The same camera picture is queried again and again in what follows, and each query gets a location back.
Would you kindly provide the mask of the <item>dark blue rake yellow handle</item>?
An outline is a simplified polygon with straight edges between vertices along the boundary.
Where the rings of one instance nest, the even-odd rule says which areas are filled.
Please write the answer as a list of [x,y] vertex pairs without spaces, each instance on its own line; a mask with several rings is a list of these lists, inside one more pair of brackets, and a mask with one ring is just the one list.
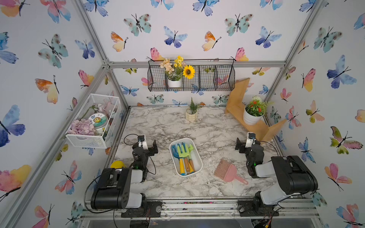
[[176,145],[173,144],[171,146],[171,151],[172,151],[172,155],[174,157],[174,159],[176,160],[176,169],[178,171],[178,173],[181,175],[181,176],[185,176],[186,173],[185,173],[185,170],[184,170],[184,166],[181,168],[181,163],[180,163],[180,158],[179,158],[179,155],[178,155],[178,152],[177,152],[177,148],[176,148]]

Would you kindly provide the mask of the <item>green rake wooden handle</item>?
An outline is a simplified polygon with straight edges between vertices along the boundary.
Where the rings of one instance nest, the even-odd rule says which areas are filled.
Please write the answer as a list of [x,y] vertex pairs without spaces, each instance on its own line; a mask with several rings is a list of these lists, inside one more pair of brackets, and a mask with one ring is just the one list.
[[188,154],[187,154],[187,151],[186,151],[183,143],[178,144],[177,151],[178,151],[179,157],[183,160],[183,163],[185,165],[186,175],[190,174],[191,170],[189,167]]

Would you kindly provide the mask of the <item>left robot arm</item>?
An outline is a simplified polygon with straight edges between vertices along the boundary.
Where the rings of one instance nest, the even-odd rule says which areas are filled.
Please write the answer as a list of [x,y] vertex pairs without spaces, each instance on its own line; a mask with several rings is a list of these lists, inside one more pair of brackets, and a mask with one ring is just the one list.
[[140,216],[151,212],[151,203],[147,202],[143,193],[131,192],[131,185],[145,182],[148,174],[155,175],[147,168],[148,162],[158,153],[157,141],[152,146],[147,145],[145,135],[139,135],[137,142],[132,145],[134,161],[124,168],[105,168],[93,181],[96,186],[91,195],[90,204],[85,205],[86,210],[101,214],[121,210],[122,216]]

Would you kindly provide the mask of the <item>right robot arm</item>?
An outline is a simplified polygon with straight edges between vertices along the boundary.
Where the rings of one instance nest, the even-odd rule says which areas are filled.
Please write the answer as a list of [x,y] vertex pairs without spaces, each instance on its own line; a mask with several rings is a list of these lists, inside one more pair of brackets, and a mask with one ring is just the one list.
[[266,190],[255,193],[252,200],[238,202],[241,217],[276,216],[275,206],[292,196],[305,195],[318,189],[314,174],[298,156],[273,156],[264,163],[264,148],[256,135],[249,132],[245,142],[236,140],[235,150],[246,157],[250,177],[264,179],[275,177],[277,182]]

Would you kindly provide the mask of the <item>green fork wooden handle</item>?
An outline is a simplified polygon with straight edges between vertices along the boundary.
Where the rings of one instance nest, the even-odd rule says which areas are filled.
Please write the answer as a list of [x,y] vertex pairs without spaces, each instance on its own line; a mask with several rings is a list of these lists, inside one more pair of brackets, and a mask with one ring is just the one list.
[[192,144],[189,144],[188,146],[188,160],[189,160],[189,167],[190,167],[190,173],[194,173],[195,172],[195,168],[194,168],[194,163],[191,157],[191,152],[194,150],[194,147]]

